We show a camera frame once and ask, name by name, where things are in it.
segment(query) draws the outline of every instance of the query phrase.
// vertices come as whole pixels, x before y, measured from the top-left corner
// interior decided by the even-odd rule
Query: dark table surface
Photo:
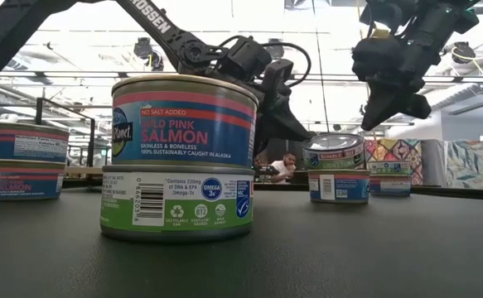
[[[183,246],[103,237],[99,202],[0,203],[0,297],[483,297],[483,200],[256,192],[251,234]]]

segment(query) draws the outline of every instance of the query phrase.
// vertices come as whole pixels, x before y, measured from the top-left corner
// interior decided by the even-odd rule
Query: man
[[[271,164],[280,173],[271,177],[271,182],[276,184],[287,184],[287,178],[292,177],[292,173],[296,170],[294,164],[297,162],[297,157],[294,153],[287,152],[283,155],[282,161],[275,161]]]

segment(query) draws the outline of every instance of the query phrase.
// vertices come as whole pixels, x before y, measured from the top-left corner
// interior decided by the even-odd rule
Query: colorful fabric
[[[410,161],[412,185],[422,185],[422,143],[418,139],[365,140],[366,165],[370,161]]]
[[[447,187],[483,190],[483,142],[447,143]]]

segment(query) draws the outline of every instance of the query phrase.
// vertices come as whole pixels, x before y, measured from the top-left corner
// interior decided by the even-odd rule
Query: stacked cans
[[[303,146],[313,202],[368,203],[369,172],[363,138],[347,133],[313,137]]]
[[[69,136],[53,127],[0,123],[0,200],[59,198]]]
[[[372,195],[410,196],[409,161],[372,161],[369,167]]]
[[[192,242],[249,231],[253,94],[215,79],[151,75],[119,82],[113,98],[104,234]]]

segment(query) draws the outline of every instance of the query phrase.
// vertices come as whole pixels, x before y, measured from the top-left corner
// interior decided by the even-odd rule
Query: can label
[[[408,161],[372,161],[369,168],[372,175],[411,175]]]
[[[58,198],[63,170],[0,168],[0,199]]]
[[[314,152],[303,150],[304,163],[310,169],[354,169],[365,161],[364,149],[361,146],[343,151]]]
[[[65,162],[68,137],[0,129],[0,159]]]
[[[309,175],[311,199],[329,201],[368,200],[369,177],[365,175]]]
[[[101,224],[129,231],[195,231],[252,222],[250,175],[105,173]]]
[[[126,94],[114,100],[113,163],[250,167],[254,132],[255,110],[234,100],[171,91]]]
[[[372,177],[370,179],[370,192],[373,195],[410,195],[410,177]]]

